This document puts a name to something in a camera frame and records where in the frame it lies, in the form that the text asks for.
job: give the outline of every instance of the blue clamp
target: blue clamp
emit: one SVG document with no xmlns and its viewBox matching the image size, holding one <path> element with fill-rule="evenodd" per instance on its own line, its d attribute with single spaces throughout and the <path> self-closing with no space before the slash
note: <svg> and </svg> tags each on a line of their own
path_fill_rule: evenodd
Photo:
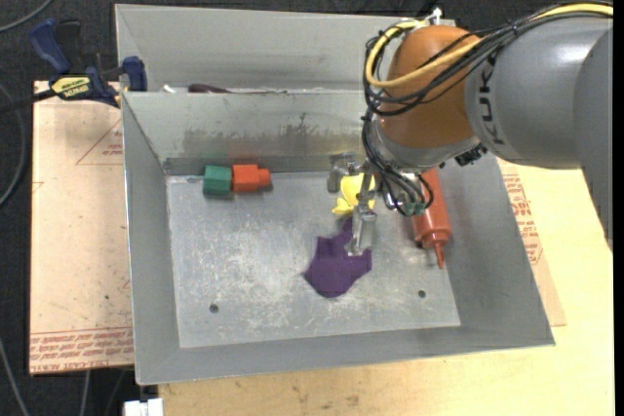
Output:
<svg viewBox="0 0 624 416">
<path fill-rule="evenodd" d="M 119 93 L 103 78 L 104 75 L 126 74 L 130 90 L 147 90 L 147 76 L 138 57 L 126 57 L 122 66 L 100 73 L 94 66 L 84 69 L 79 49 L 80 22 L 73 20 L 57 25 L 54 19 L 46 19 L 28 33 L 28 40 L 40 58 L 56 71 L 49 81 L 50 89 L 61 99 L 91 99 L 111 106 L 118 106 Z"/>
</svg>

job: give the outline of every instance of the green block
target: green block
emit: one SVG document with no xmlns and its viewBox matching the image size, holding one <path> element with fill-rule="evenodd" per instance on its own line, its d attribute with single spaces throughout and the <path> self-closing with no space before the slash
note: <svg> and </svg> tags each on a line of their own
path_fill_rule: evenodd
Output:
<svg viewBox="0 0 624 416">
<path fill-rule="evenodd" d="M 204 194 L 225 196 L 230 194 L 232 169 L 206 165 L 204 170 Z"/>
</svg>

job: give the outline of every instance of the wire bundle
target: wire bundle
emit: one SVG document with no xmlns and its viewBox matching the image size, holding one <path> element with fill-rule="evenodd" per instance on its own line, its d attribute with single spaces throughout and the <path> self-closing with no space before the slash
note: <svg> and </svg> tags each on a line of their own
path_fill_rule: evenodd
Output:
<svg viewBox="0 0 624 416">
<path fill-rule="evenodd" d="M 407 113 L 418 105 L 432 102 L 458 85 L 466 78 L 467 74 L 470 74 L 482 62 L 501 51 L 523 33 L 556 19 L 575 17 L 612 18 L 613 7 L 611 3 L 603 1 L 558 3 L 491 30 L 467 33 L 448 44 L 411 73 L 387 81 L 379 79 L 378 71 L 388 44 L 406 33 L 427 26 L 427 22 L 419 19 L 399 21 L 380 32 L 377 37 L 367 43 L 363 76 L 367 112 L 362 127 L 362 142 L 367 157 L 379 170 L 383 179 L 383 185 L 385 185 L 388 196 L 386 205 L 389 208 L 396 209 L 405 216 L 414 215 L 419 210 L 426 209 L 431 205 L 433 192 L 420 175 L 417 176 L 419 182 L 416 183 L 402 173 L 398 166 L 393 165 L 392 162 L 384 159 L 378 151 L 374 150 L 371 144 L 373 116 L 396 116 Z M 461 42 L 475 35 L 481 38 L 475 37 L 475 40 L 459 46 Z M 392 96 L 392 89 L 399 88 L 441 66 L 445 69 L 425 87 L 406 95 Z M 466 68 L 468 68 L 467 74 L 462 71 Z M 381 109 L 383 103 L 392 103 L 397 107 L 390 110 Z M 425 187 L 426 196 L 421 186 Z M 400 190 L 401 194 L 397 195 L 396 190 Z"/>
</svg>

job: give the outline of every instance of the purple fabric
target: purple fabric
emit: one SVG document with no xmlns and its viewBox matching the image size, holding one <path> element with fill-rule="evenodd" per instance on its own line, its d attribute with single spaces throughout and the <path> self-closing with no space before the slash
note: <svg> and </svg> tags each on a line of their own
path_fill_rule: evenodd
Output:
<svg viewBox="0 0 624 416">
<path fill-rule="evenodd" d="M 333 238 L 319 237 L 316 253 L 303 277 L 326 298 L 335 298 L 348 291 L 353 283 L 372 268 L 371 251 L 349 255 L 344 247 L 351 240 L 351 217 Z"/>
</svg>

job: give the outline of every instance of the orange spray bottle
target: orange spray bottle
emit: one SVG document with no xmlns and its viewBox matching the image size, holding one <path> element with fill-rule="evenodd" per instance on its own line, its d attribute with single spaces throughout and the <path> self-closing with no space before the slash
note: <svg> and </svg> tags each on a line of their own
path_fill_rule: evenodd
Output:
<svg viewBox="0 0 624 416">
<path fill-rule="evenodd" d="M 426 171 L 422 177 L 433 191 L 433 203 L 421 215 L 413 216 L 411 225 L 416 244 L 425 249 L 433 249 L 436 252 L 438 267 L 443 269 L 444 248 L 451 235 L 449 212 L 436 169 Z"/>
</svg>

